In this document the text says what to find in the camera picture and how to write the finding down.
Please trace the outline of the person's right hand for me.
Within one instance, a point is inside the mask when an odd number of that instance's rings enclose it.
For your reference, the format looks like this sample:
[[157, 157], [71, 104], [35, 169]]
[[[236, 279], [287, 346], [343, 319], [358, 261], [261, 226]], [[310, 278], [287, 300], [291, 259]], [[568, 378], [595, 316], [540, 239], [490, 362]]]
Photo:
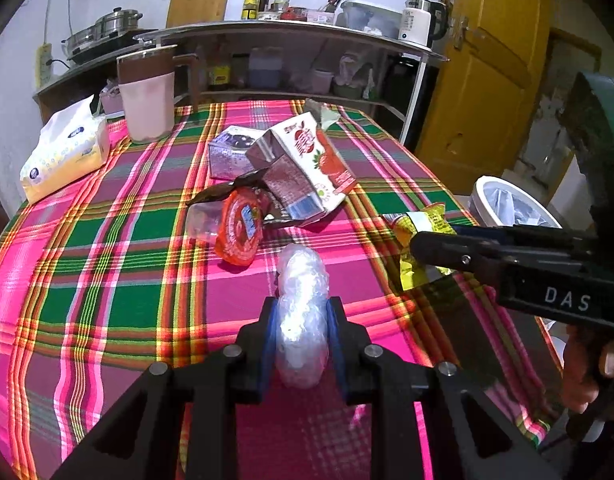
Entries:
[[614, 341], [608, 342], [595, 358], [588, 349], [588, 330], [566, 327], [568, 341], [563, 352], [561, 400], [570, 411], [582, 414], [597, 400], [600, 385], [594, 374], [614, 379]]

